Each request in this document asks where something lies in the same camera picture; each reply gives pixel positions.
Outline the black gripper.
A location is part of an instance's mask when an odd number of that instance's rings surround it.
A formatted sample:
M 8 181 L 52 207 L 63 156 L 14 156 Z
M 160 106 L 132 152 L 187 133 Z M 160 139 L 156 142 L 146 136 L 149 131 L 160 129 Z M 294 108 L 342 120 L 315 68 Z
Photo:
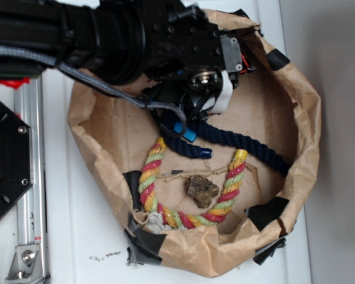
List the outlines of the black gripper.
M 197 4 L 143 1 L 150 60 L 144 73 L 158 85 L 150 95 L 186 114 L 222 114 L 243 68 L 240 44 L 209 21 Z

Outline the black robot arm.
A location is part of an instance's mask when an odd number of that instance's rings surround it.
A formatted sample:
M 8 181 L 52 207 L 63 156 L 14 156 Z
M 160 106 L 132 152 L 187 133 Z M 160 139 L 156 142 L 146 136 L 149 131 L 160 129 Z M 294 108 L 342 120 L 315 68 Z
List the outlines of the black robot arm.
M 172 80 L 204 110 L 222 113 L 242 59 L 238 41 L 195 4 L 0 1 L 0 80 L 33 78 L 62 64 L 112 85 L 141 75 Z

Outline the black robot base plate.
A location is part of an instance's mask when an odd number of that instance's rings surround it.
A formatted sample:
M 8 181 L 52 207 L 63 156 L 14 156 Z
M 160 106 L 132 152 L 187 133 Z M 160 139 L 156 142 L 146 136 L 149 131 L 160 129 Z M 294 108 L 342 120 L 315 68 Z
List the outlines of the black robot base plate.
M 0 220 L 31 185 L 30 127 L 0 101 Z

